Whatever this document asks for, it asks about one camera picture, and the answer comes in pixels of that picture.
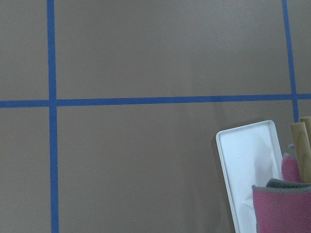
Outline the pink grey-edged cleaning cloth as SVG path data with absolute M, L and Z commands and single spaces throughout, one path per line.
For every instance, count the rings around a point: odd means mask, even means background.
M 300 178 L 294 155 L 284 154 L 282 180 L 271 178 L 265 187 L 253 185 L 253 205 L 258 233 L 309 233 L 311 184 Z

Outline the white plastic rack tray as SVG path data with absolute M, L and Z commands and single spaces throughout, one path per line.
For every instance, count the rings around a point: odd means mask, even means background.
M 261 121 L 219 131 L 216 144 L 237 233 L 255 233 L 252 186 L 281 179 L 282 153 L 275 123 Z

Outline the wooden rack rod far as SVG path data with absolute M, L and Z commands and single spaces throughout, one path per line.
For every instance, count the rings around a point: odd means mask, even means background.
M 299 122 L 305 123 L 309 144 L 311 144 L 311 117 L 310 116 L 300 117 Z

